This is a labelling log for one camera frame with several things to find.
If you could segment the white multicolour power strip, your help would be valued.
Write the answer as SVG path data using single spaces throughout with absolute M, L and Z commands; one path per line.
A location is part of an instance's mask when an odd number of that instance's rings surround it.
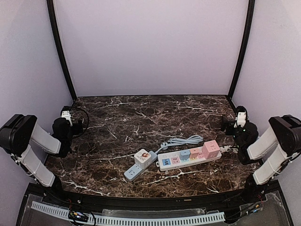
M 158 155 L 156 166 L 159 167 L 160 171 L 175 170 L 185 168 L 189 166 L 199 165 L 210 161 L 215 161 L 221 158 L 221 152 L 218 153 L 217 157 L 212 159 L 197 158 L 188 159 L 187 161 L 181 161 L 179 158 L 180 151 L 161 153 Z

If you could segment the black right frame post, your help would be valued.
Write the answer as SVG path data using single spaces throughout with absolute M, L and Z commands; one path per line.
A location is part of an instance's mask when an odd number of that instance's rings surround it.
M 235 71 L 233 74 L 233 78 L 231 81 L 230 89 L 229 89 L 228 95 L 227 95 L 229 100 L 233 99 L 233 96 L 234 96 L 234 93 L 236 90 L 236 86 L 238 83 L 238 79 L 240 76 L 240 72 L 241 72 L 241 69 L 243 66 L 246 49 L 247 49 L 247 45 L 248 45 L 248 41 L 249 41 L 250 31 L 251 31 L 251 27 L 252 27 L 254 8 L 255 8 L 255 0 L 249 0 L 247 13 L 246 13 L 246 22 L 245 22 L 245 26 L 244 26 L 244 32 L 243 32 L 243 36 L 242 36 L 238 59 L 237 59 Z

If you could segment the small blue charger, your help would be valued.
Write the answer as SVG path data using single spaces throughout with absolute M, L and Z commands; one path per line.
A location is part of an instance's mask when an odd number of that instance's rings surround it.
M 179 158 L 181 161 L 187 161 L 190 158 L 190 150 L 180 151 Z

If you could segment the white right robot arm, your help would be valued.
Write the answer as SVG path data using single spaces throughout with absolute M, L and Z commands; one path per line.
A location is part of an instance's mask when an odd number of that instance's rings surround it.
M 233 136 L 238 159 L 243 165 L 266 161 L 246 179 L 241 198 L 250 202 L 264 194 L 269 182 L 281 174 L 287 165 L 301 154 L 301 120 L 292 116 L 275 116 L 269 119 L 269 127 L 260 136 L 257 126 L 239 112 L 234 120 L 222 117 L 221 131 Z

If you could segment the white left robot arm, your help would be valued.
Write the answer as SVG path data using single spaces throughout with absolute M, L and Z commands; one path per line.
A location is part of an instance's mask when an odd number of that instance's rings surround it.
M 53 133 L 44 130 L 35 115 L 16 114 L 0 129 L 0 146 L 11 159 L 46 189 L 62 190 L 62 182 L 37 156 L 35 148 L 48 155 L 65 158 L 71 152 L 73 139 L 83 134 L 83 123 L 72 123 L 70 117 L 55 119 Z

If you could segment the black front frame rail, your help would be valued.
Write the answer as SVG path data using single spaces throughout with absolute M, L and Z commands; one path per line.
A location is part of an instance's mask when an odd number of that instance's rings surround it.
M 254 196 L 252 198 L 241 197 L 242 190 L 229 191 L 219 194 L 208 194 L 190 197 L 175 198 L 118 198 L 108 196 L 98 196 L 81 194 L 74 192 L 64 192 L 67 197 L 65 206 L 81 208 L 82 206 L 92 212 L 100 212 L 103 209 L 111 210 L 183 210 L 188 208 L 206 208 L 207 210 L 232 210 L 242 204 L 255 201 L 265 201 Z

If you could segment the small pink charger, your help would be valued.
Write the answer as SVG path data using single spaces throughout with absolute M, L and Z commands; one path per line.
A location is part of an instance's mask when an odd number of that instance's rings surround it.
M 204 157 L 204 155 L 203 155 L 202 149 L 200 147 L 190 149 L 190 159 L 197 159 L 197 158 L 203 158 L 203 157 Z

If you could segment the blue small power strip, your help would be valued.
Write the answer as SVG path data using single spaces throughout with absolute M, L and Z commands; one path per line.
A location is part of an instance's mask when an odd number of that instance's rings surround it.
M 146 168 L 142 169 L 137 163 L 131 166 L 125 173 L 124 176 L 128 181 L 134 181 L 139 175 L 141 175 L 146 169 L 155 162 L 157 159 L 157 154 L 153 151 L 150 151 L 151 161 Z

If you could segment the black frame post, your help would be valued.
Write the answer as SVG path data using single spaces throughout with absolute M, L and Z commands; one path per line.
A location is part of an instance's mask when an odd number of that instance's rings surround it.
M 238 79 L 240 76 L 240 72 L 241 72 L 241 69 L 243 66 L 246 49 L 247 49 L 247 45 L 248 45 L 248 41 L 249 41 L 250 31 L 251 31 L 251 27 L 252 27 L 254 8 L 255 8 L 255 0 L 249 0 L 247 13 L 246 13 L 246 22 L 245 22 L 245 26 L 244 26 L 244 32 L 243 32 L 243 36 L 242 36 L 238 59 L 237 59 L 235 71 L 233 74 L 233 78 L 231 81 L 230 89 L 229 89 L 228 95 L 227 95 L 229 100 L 233 99 L 233 96 L 234 96 L 234 93 L 236 90 L 236 86 L 238 83 Z
M 54 1 L 47 0 L 46 2 L 47 2 L 48 16 L 49 16 L 49 20 L 50 20 L 50 25 L 51 25 L 54 42 L 55 42 L 56 51 L 57 51 L 57 54 L 59 57 L 59 61 L 60 61 L 60 65 L 61 65 L 61 68 L 63 71 L 65 82 L 67 84 L 70 96 L 74 102 L 77 100 L 77 95 L 76 95 L 75 88 L 74 88 L 74 85 L 71 80 L 70 72 L 69 72 L 66 58 L 64 55 L 64 50 L 63 50 L 62 41 L 60 38 L 60 33 L 59 33 L 59 28 L 58 28 L 58 23 L 57 23 L 57 19 L 56 19 Z

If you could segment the black left frame post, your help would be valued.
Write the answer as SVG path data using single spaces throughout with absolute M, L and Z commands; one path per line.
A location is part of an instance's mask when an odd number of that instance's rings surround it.
M 67 84 L 70 96 L 74 102 L 77 100 L 77 95 L 76 95 L 75 88 L 74 88 L 74 85 L 71 80 L 70 72 L 69 72 L 66 58 L 64 55 L 64 50 L 63 50 L 62 41 L 60 38 L 60 33 L 59 33 L 59 28 L 58 28 L 58 23 L 57 23 L 57 19 L 56 19 L 54 1 L 47 0 L 46 2 L 47 2 L 48 16 L 49 16 L 49 20 L 50 20 L 50 25 L 51 25 L 54 42 L 55 42 L 56 51 L 57 51 L 57 54 L 59 57 L 59 61 L 60 61 L 60 65 L 61 65 L 61 68 L 63 71 L 65 82 Z

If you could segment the pink cube socket adapter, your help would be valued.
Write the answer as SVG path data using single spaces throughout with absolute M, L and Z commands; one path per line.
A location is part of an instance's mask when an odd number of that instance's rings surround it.
M 202 153 L 205 159 L 212 159 L 217 157 L 220 148 L 215 140 L 207 141 L 202 146 Z

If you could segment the white cube socket adapter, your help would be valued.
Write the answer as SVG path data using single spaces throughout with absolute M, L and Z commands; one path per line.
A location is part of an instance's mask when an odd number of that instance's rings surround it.
M 151 164 L 151 154 L 145 149 L 141 149 L 134 155 L 134 160 L 138 167 L 146 169 Z

